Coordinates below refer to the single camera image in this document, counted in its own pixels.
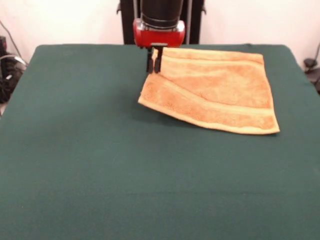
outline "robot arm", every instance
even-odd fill
[[[148,50],[147,72],[159,73],[164,47],[179,47],[185,38],[180,20],[184,0],[141,0],[141,16],[133,21],[135,44]],[[155,62],[153,49],[158,50]]]

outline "green table cover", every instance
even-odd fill
[[[263,54],[281,132],[139,105],[135,46],[40,46],[0,120],[0,240],[320,239],[320,98],[291,51],[189,47]]]

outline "green felt surface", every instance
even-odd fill
[[[320,98],[264,55],[281,132],[240,135],[137,103],[146,52],[40,46],[0,120],[1,240],[319,240]]]

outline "black cylindrical robot link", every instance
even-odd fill
[[[141,0],[141,18],[155,29],[177,26],[184,0]]]

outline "towel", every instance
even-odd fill
[[[257,53],[164,48],[161,72],[148,75],[138,102],[202,128],[280,131],[264,58]]]

